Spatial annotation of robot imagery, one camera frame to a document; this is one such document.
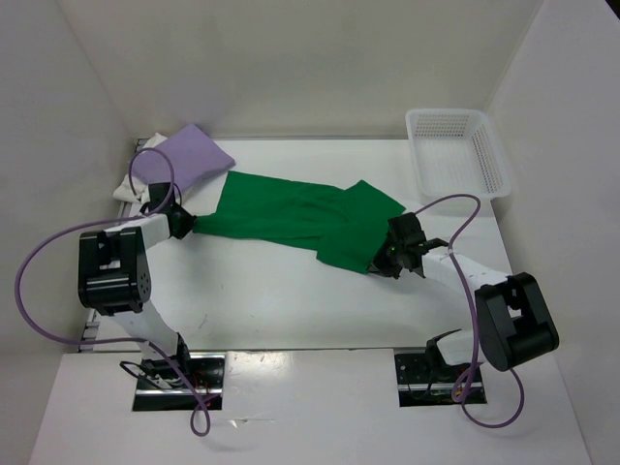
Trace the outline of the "green t shirt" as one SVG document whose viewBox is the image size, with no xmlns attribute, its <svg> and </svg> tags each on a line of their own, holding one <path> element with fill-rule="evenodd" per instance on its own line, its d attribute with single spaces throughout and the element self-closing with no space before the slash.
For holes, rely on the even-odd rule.
<svg viewBox="0 0 620 465">
<path fill-rule="evenodd" d="M 256 239 L 311 250 L 323 264 L 366 274 L 406 207 L 360 180 L 347 189 L 250 173 L 228 173 L 216 211 L 194 233 Z"/>
</svg>

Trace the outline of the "purple t shirt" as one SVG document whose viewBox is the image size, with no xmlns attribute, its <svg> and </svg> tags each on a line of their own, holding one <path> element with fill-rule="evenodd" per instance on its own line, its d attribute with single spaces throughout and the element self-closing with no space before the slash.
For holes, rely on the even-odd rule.
<svg viewBox="0 0 620 465">
<path fill-rule="evenodd" d="M 235 160 L 214 140 L 195 124 L 189 124 L 161 144 L 143 148 L 134 160 L 130 180 L 137 178 L 146 186 L 170 181 L 169 165 L 159 152 L 170 160 L 181 194 L 235 166 Z"/>
</svg>

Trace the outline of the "white t shirt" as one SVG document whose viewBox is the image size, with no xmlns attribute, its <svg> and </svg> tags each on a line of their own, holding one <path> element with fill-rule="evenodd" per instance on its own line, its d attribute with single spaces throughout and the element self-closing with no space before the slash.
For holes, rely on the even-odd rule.
<svg viewBox="0 0 620 465">
<path fill-rule="evenodd" d="M 150 139 L 140 139 L 137 151 L 155 147 L 167 139 L 168 137 L 155 133 Z M 148 198 L 147 186 L 137 178 L 131 181 L 129 175 L 126 174 L 120 185 L 112 192 L 112 198 L 118 202 L 143 204 Z"/>
</svg>

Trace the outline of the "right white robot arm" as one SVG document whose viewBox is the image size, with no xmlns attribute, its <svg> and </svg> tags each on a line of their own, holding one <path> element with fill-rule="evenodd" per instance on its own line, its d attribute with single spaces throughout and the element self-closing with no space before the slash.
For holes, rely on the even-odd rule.
<svg viewBox="0 0 620 465">
<path fill-rule="evenodd" d="M 373 274 L 394 279 L 404 269 L 461 291 L 474 304 L 470 329 L 428 341 L 433 352 L 424 365 L 432 379 L 445 381 L 471 360 L 506 372 L 559 347 L 559 334 L 532 275 L 488 268 L 453 252 L 440 238 L 414 244 L 387 240 L 369 267 Z"/>
</svg>

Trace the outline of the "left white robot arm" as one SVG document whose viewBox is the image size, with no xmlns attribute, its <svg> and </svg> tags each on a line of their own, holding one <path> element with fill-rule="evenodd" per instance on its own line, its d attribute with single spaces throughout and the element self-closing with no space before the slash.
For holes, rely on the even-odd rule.
<svg viewBox="0 0 620 465">
<path fill-rule="evenodd" d="M 77 293 L 81 304 L 138 338 L 145 381 L 155 388 L 188 384 L 194 364 L 182 336 L 151 301 L 147 251 L 169 238 L 182 239 L 197 217 L 175 204 L 150 217 L 104 231 L 84 232 L 78 245 Z"/>
</svg>

